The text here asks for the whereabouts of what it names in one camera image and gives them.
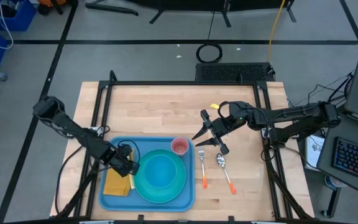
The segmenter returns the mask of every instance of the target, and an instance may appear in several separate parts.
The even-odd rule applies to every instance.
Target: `silver fork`
[[[201,166],[203,168],[203,188],[206,189],[208,185],[206,183],[206,177],[205,177],[205,171],[204,171],[204,149],[198,150],[198,156],[201,159]]]

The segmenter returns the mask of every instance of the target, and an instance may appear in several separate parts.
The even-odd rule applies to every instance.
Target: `teal bowl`
[[[135,188],[149,202],[169,202],[185,186],[185,165],[175,153],[157,149],[142,156],[139,163]]]

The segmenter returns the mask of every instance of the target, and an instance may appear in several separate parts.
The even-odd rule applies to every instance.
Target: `silver spoon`
[[[222,154],[218,153],[216,155],[216,160],[218,161],[219,166],[221,166],[223,168],[224,173],[226,174],[227,177],[227,181],[229,182],[229,186],[230,186],[230,190],[232,194],[236,194],[236,189],[234,188],[233,183],[230,181],[229,178],[229,174],[227,174],[226,168],[224,167],[224,165],[226,164],[226,161],[224,160],[224,157]]]

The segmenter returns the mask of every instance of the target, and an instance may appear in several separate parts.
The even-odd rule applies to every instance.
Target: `wooden tabletop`
[[[84,82],[77,102],[74,121],[82,127],[91,124],[98,82]],[[287,99],[283,83],[268,83],[268,93],[272,109],[286,108]],[[101,121],[104,97],[98,121]],[[206,109],[214,120],[216,109],[210,104],[223,101],[245,101],[255,106],[254,91],[251,86],[172,86],[172,85],[118,85],[113,87],[107,125],[111,131],[105,139],[116,136],[183,136],[191,139],[202,125],[200,110]],[[228,106],[222,108],[227,116]],[[193,144],[211,137],[201,136]],[[218,147],[206,146],[205,168],[208,188],[201,182],[201,162],[195,151],[196,200],[186,212],[110,212],[104,210],[98,201],[100,178],[96,186],[92,219],[135,220],[143,214],[145,220],[227,220],[233,215],[235,220],[273,220],[272,200],[265,162],[260,158],[262,141],[260,132],[247,126],[224,136],[223,141],[230,149],[225,156],[226,169],[237,189],[232,195],[222,169],[216,163]],[[79,146],[76,140],[69,140],[65,159]],[[295,140],[290,139],[287,147],[298,150]],[[282,149],[282,161],[289,191],[304,210],[314,216],[308,186],[301,159],[298,154]],[[60,210],[67,204],[78,188],[85,150],[80,151],[66,165],[60,181],[58,204]],[[282,204],[282,194],[278,187],[277,195]],[[81,214],[85,214],[88,192],[84,194]],[[285,216],[284,206],[280,206],[281,216]],[[51,215],[55,214],[52,205]]]

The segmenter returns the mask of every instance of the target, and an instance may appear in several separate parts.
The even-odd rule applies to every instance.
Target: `gray floor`
[[[358,1],[347,0],[358,26]],[[210,12],[164,12],[149,24],[156,10],[122,1],[115,6],[130,7],[140,16],[86,9],[84,2],[74,16],[68,40],[153,40],[206,39],[212,19]],[[59,40],[70,8],[59,16],[36,15],[27,32],[14,32],[16,40]],[[356,40],[338,0],[297,0],[292,23],[283,12],[277,25],[277,40]],[[233,12],[227,28],[216,14],[211,39],[266,40],[277,14],[276,9]],[[81,82],[107,79],[114,70],[119,80],[194,80],[196,49],[199,45],[65,45],[55,71],[49,95],[60,98],[72,116]],[[56,45],[17,44],[6,52],[0,71],[9,79],[0,82],[0,204],[55,55]],[[222,62],[264,62],[267,45],[222,45]],[[212,59],[214,49],[205,48],[201,56]],[[274,45],[272,65],[277,80],[284,82],[292,103],[307,97],[317,83],[327,85],[355,69],[358,45]],[[322,91],[311,101],[326,100]],[[58,170],[66,141],[45,126],[38,125],[22,174],[9,207],[6,222],[47,218],[52,204]],[[328,205],[331,191],[320,173],[307,170],[316,217]],[[334,221],[358,223],[358,192],[346,188]]]

